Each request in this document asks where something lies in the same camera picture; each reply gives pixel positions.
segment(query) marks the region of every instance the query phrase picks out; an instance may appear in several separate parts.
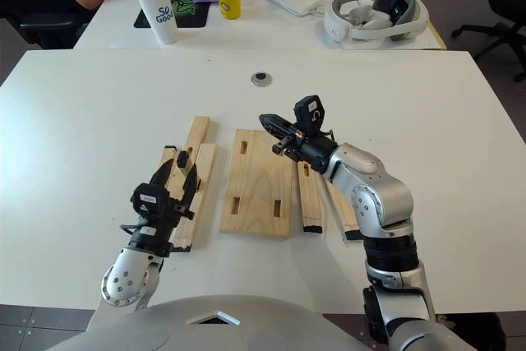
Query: vr headset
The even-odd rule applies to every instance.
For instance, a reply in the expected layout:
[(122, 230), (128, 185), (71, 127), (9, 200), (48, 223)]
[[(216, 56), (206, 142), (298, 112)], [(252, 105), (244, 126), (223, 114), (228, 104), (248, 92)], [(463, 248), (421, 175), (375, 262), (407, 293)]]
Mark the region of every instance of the vr headset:
[(347, 36), (358, 40), (410, 39), (420, 35), (429, 21), (429, 12), (420, 0), (372, 0), (372, 5), (341, 14), (345, 3), (356, 1), (334, 0), (325, 10), (323, 26), (332, 40), (340, 42)]

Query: black chair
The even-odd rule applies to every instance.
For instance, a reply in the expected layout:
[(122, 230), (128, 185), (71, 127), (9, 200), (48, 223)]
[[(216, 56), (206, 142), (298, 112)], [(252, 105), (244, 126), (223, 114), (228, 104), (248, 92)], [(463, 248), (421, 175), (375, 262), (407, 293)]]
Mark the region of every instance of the black chair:
[(526, 26), (526, 0), (488, 0), (490, 7), (497, 15), (510, 20), (514, 25), (510, 28), (503, 23), (498, 23), (493, 27), (479, 25), (462, 25), (459, 29), (453, 30), (451, 36), (457, 37), (463, 31), (485, 33), (499, 39), (485, 47), (481, 52), (476, 54), (473, 59), (477, 61), (482, 55), (488, 53), (501, 44), (508, 44), (519, 58), (524, 72), (515, 75), (514, 80), (517, 82), (526, 78), (526, 53), (523, 46), (526, 45), (526, 37), (519, 34), (519, 30)]
[(0, 0), (0, 18), (6, 19), (27, 43), (44, 49), (73, 48), (82, 27), (89, 22), (82, 13), (28, 13), (20, 1)]

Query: white table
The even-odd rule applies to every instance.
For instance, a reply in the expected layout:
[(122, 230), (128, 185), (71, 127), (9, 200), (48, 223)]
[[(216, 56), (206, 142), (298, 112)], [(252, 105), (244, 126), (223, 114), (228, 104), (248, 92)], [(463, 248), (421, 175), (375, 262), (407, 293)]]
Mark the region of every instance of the white table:
[[(270, 87), (251, 84), (258, 71)], [(468, 53), (441, 51), (26, 53), (0, 89), (0, 303), (94, 308), (129, 240), (118, 226), (136, 222), (133, 189), (201, 114), (219, 144), (205, 216), (152, 303), (248, 293), (361, 313), (363, 248), (345, 246), (333, 219), (307, 234), (296, 208), (287, 240), (219, 233), (235, 129), (261, 128), (260, 113), (291, 118), (311, 94), (338, 141), (378, 155), (412, 191), (436, 311), (524, 310), (526, 149)]]
[(394, 43), (390, 39), (341, 45), (325, 37), (322, 18), (294, 16), (268, 0), (242, 0), (242, 16), (225, 20), (217, 3), (210, 5), (205, 28), (180, 29), (175, 44), (157, 42), (150, 29), (133, 27), (141, 6), (137, 0), (105, 0), (75, 48), (194, 48), (194, 49), (422, 49), (444, 48), (432, 25), (416, 39)]

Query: wooden plank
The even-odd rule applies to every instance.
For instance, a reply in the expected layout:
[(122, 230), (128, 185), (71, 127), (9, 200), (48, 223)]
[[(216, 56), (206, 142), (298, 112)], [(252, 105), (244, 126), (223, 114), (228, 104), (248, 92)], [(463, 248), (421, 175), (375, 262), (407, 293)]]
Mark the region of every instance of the wooden plank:
[(181, 222), (176, 227), (171, 240), (175, 252), (189, 252), (194, 243), (197, 227), (201, 221), (201, 210), (205, 203), (206, 191), (208, 190), (216, 151), (216, 144), (201, 144), (196, 158), (196, 167), (199, 177), (201, 178), (201, 186), (199, 191), (196, 192), (190, 205), (190, 211), (193, 211), (195, 215), (193, 220), (182, 218)]
[(360, 240), (362, 234), (359, 231), (358, 223), (356, 222), (356, 215), (354, 209), (347, 198), (338, 191), (334, 185), (330, 182), (325, 182), (329, 190), (330, 199), (335, 205), (337, 218), (336, 220), (341, 223), (342, 229), (345, 232), (345, 237), (348, 240)]
[(322, 233), (320, 194), (316, 175), (305, 162), (298, 163), (299, 195), (302, 203), (303, 231)]
[[(173, 165), (172, 165), (172, 172), (170, 174), (173, 174), (173, 170), (175, 169), (175, 160), (178, 157), (178, 151), (173, 145), (165, 145), (163, 149), (163, 154), (161, 155), (161, 159), (159, 161), (159, 167), (166, 162), (167, 160), (173, 159)], [(172, 176), (168, 177), (168, 180), (166, 180), (166, 184), (164, 184), (164, 187), (168, 190), (171, 197), (175, 197), (174, 194), (172, 194), (172, 191), (170, 190), (170, 180), (172, 179)]]
[(184, 150), (188, 153), (188, 156), (190, 156), (193, 164), (196, 162), (199, 146), (205, 141), (209, 126), (210, 117), (200, 115), (196, 115), (191, 123)]
[(294, 162), (263, 131), (237, 130), (219, 230), (288, 237)]
[[(191, 162), (196, 162), (197, 153), (201, 143), (205, 140), (206, 133), (208, 132), (208, 126), (210, 125), (210, 117), (195, 116), (190, 131), (188, 131), (187, 142), (184, 146), (184, 150), (188, 153)], [(182, 198), (182, 185), (184, 184), (185, 175), (181, 169), (177, 166), (173, 166), (172, 177), (168, 183), (168, 190), (170, 195), (177, 199)], [(200, 177), (199, 169), (197, 169), (197, 176)]]

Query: black mouse pad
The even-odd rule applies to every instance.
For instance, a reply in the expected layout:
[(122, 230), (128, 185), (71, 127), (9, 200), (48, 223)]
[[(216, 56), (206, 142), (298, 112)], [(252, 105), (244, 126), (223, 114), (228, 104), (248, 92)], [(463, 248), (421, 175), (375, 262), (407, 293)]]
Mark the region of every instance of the black mouse pad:
[[(202, 28), (206, 25), (210, 3), (194, 3), (192, 0), (171, 1), (178, 28)], [(150, 28), (150, 23), (142, 10), (133, 26), (136, 28)]]

